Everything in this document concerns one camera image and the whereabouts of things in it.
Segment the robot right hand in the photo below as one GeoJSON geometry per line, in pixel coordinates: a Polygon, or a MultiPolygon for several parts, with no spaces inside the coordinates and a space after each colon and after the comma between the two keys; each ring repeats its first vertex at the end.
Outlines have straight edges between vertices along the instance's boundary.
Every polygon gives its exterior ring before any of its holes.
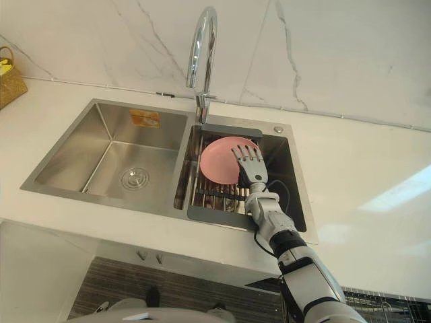
{"type": "Polygon", "coordinates": [[[231,148],[240,169],[238,185],[251,191],[264,191],[268,174],[262,153],[258,147],[237,145],[231,148]]]}

